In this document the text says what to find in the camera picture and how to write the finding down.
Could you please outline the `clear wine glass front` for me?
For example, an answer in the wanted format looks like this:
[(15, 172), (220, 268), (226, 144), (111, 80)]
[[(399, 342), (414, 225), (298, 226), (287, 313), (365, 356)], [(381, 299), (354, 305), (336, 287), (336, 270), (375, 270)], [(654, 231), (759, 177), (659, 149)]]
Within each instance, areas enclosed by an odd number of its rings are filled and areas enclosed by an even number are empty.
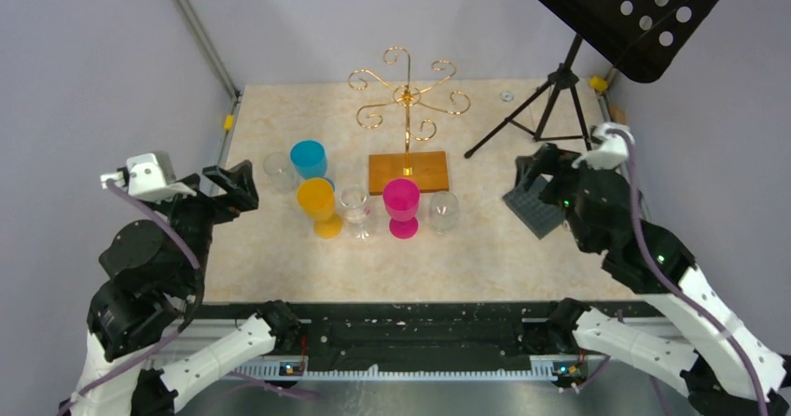
[(281, 194), (294, 192), (298, 177), (290, 158), (284, 152), (272, 152), (263, 160), (263, 170), (274, 190)]

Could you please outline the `clear wine glass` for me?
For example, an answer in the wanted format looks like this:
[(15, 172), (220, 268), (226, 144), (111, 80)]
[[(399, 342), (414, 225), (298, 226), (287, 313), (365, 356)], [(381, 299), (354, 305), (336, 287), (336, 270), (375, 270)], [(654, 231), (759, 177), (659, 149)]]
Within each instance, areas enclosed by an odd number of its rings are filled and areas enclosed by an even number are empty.
[(369, 195), (361, 186), (347, 187), (340, 192), (341, 214), (349, 231), (358, 240), (368, 241), (372, 234), (369, 228), (371, 207)]
[(290, 158), (284, 152), (272, 152), (263, 160), (263, 170), (274, 190), (281, 194), (294, 192), (298, 177)]
[(429, 224), (439, 233), (454, 229), (459, 220), (460, 207), (457, 197), (449, 191), (435, 193), (429, 202)]

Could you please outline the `blue wine glass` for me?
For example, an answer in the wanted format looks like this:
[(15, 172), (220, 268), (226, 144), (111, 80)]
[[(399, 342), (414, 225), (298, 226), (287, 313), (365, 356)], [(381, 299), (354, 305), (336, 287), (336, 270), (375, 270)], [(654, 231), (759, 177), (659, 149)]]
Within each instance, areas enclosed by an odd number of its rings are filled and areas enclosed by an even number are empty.
[(299, 141), (292, 146), (289, 158), (301, 181), (322, 178), (335, 189), (333, 180), (328, 176), (326, 150), (321, 143), (315, 140)]

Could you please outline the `yellow wine glass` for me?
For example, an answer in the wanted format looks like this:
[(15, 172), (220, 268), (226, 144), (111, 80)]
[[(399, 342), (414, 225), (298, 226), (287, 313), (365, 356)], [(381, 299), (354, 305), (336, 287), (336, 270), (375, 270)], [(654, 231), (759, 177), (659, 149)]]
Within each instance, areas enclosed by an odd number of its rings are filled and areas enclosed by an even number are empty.
[(318, 237), (331, 239), (340, 235), (343, 221), (336, 211), (334, 189), (327, 180), (316, 177), (303, 182), (298, 187), (297, 201)]

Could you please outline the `clear wine glass back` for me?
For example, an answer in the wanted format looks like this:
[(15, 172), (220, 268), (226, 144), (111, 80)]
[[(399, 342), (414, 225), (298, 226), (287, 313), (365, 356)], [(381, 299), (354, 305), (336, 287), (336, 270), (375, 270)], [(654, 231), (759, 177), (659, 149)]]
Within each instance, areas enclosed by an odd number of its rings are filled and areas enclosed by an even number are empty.
[(429, 224), (439, 233), (454, 229), (459, 220), (460, 207), (457, 197), (449, 191), (435, 193), (429, 202)]

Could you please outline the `pink wine glass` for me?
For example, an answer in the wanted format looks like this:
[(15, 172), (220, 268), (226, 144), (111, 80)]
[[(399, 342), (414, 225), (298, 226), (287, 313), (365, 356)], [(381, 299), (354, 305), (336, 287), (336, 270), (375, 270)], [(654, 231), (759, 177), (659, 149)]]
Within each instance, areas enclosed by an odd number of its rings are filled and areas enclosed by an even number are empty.
[(394, 237), (406, 240), (417, 233), (420, 198), (420, 189), (407, 178), (394, 179), (384, 187), (382, 200), (390, 217), (388, 229)]

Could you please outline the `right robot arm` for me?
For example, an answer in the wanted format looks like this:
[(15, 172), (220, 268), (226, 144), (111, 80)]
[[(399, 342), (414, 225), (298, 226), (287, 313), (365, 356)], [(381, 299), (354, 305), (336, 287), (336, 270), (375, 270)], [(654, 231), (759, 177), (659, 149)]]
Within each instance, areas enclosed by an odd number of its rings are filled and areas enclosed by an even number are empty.
[(516, 159), (515, 189), (559, 209), (578, 249), (602, 257), (616, 282), (659, 311), (682, 342), (651, 336), (566, 298), (549, 345), (614, 357), (672, 387), (701, 415), (786, 415), (790, 358), (763, 344), (716, 294), (687, 247), (640, 215), (639, 191), (589, 154), (542, 146)]

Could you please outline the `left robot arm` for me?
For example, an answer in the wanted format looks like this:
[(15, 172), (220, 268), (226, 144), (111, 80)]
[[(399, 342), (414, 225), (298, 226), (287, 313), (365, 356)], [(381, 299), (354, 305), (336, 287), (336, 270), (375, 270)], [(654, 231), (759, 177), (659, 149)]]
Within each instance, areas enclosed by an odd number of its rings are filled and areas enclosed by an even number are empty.
[(203, 303), (215, 227), (258, 207), (253, 166), (244, 160), (180, 178), (165, 153), (149, 152), (100, 181), (143, 217), (99, 256), (107, 279), (90, 300), (84, 366), (61, 415), (175, 415), (242, 364), (301, 343), (298, 317), (274, 300), (187, 358), (151, 367)]

